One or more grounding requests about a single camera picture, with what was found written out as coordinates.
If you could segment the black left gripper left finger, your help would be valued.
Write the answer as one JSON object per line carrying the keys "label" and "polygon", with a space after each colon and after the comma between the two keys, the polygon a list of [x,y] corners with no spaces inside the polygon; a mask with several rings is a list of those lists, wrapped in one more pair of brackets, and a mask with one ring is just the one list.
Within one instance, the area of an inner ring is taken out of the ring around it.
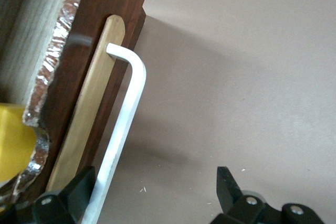
{"label": "black left gripper left finger", "polygon": [[85,167],[58,193],[47,193],[33,204],[37,224],[77,224],[83,216],[96,181],[95,168]]}

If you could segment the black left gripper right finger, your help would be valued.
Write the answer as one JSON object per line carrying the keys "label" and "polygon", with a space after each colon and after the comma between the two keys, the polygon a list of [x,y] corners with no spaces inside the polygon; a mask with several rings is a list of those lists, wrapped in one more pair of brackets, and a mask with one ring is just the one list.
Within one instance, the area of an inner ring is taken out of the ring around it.
{"label": "black left gripper right finger", "polygon": [[257,224],[262,220],[265,204],[256,196],[244,195],[225,166],[217,168],[216,193],[222,213],[210,224]]}

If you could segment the yellow block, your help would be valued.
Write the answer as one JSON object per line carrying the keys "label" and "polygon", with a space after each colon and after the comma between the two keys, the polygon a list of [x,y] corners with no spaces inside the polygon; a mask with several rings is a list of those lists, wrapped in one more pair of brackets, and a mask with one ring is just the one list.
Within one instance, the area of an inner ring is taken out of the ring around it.
{"label": "yellow block", "polygon": [[36,144],[32,127],[22,122],[24,107],[0,103],[0,183],[22,172]]}

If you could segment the wooden drawer with white handle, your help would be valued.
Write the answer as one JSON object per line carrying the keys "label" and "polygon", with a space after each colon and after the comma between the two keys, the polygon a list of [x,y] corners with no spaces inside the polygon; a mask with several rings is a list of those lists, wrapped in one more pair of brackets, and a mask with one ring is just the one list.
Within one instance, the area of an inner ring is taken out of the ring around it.
{"label": "wooden drawer with white handle", "polygon": [[0,224],[37,224],[33,204],[85,167],[95,185],[77,224],[97,224],[139,104],[146,69],[133,51],[144,0],[0,0],[0,103],[24,107],[36,144],[0,183]]}

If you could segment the brown table cloth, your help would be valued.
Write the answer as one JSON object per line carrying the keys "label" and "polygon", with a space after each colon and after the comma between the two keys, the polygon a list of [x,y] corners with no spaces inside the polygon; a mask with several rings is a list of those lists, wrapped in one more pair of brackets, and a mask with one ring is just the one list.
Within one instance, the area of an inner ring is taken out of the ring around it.
{"label": "brown table cloth", "polygon": [[98,224],[209,224],[218,166],[336,224],[336,0],[145,0],[147,80]]}

